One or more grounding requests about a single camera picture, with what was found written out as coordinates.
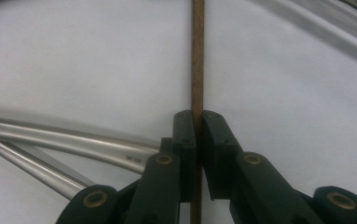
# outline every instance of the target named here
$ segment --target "brass insert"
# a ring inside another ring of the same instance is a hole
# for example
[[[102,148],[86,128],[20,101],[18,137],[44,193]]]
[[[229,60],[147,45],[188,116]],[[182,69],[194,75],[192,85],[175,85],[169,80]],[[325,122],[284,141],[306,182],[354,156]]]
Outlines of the brass insert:
[[[356,203],[351,198],[345,196],[344,194],[340,194],[338,192],[330,192],[327,194],[327,199],[334,205],[347,209],[352,210],[356,208]]]
[[[106,202],[108,195],[102,190],[95,190],[83,199],[83,204],[88,208],[98,207]]]
[[[260,162],[262,162],[262,159],[260,159],[256,155],[246,155],[246,156],[244,156],[244,160],[252,165],[257,165]]]
[[[156,162],[162,165],[167,165],[172,163],[172,157],[171,156],[166,156],[166,155],[161,155],[156,158]]]

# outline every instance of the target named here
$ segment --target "metal rod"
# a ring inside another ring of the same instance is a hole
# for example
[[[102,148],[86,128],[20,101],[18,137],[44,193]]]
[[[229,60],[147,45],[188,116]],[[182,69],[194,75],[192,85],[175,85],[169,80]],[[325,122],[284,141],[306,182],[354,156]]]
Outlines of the metal rod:
[[[0,141],[55,149],[103,161],[141,174],[156,147],[15,120],[0,119]]]
[[[80,190],[88,186],[10,143],[0,142],[0,156],[68,200],[71,200]]]
[[[198,144],[201,143],[201,121],[204,86],[204,0],[192,2],[192,113]],[[198,162],[197,187],[194,201],[190,204],[190,223],[201,223],[201,165]]]

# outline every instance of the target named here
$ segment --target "black plastic part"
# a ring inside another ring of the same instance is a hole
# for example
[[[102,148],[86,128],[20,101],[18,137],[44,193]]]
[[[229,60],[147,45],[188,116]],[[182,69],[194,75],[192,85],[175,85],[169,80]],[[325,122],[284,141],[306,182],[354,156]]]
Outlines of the black plastic part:
[[[323,223],[265,157],[245,152],[236,162],[238,198],[246,199],[257,223]]]
[[[357,224],[357,195],[337,187],[315,190],[314,209],[326,223]]]
[[[181,157],[181,202],[192,201],[196,186],[197,143],[192,111],[174,116],[172,152]]]
[[[167,152],[151,156],[125,224],[178,223],[180,193],[180,158]]]
[[[242,149],[224,117],[203,112],[201,161],[212,199],[229,199],[234,183],[236,156]]]
[[[117,204],[117,191],[95,185],[82,189],[62,211],[57,224],[109,224]]]
[[[126,220],[127,212],[130,208],[135,190],[137,190],[138,180],[117,192],[117,206],[114,210],[111,223],[123,224]]]

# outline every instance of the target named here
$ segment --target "white surface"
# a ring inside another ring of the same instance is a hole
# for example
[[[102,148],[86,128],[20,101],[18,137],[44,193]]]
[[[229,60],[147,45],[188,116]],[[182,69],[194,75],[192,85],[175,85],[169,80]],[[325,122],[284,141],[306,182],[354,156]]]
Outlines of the white surface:
[[[207,1],[206,22],[206,109],[294,188],[357,193],[357,61],[252,2]],[[190,1],[0,2],[1,118],[158,145],[189,74]],[[117,189],[139,177],[49,153]],[[232,223],[207,195],[203,223]],[[53,223],[66,204],[0,158],[0,223]]]

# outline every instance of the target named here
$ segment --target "curved metal arm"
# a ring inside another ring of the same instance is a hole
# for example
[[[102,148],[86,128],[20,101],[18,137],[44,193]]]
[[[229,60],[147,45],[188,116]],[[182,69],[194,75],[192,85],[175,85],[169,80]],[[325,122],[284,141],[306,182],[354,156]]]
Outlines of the curved metal arm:
[[[131,141],[7,119],[0,119],[0,141],[55,149],[138,174],[143,172],[148,157],[158,153],[156,147]]]
[[[80,190],[88,186],[10,143],[0,142],[0,156],[60,193],[68,200],[71,200]]]

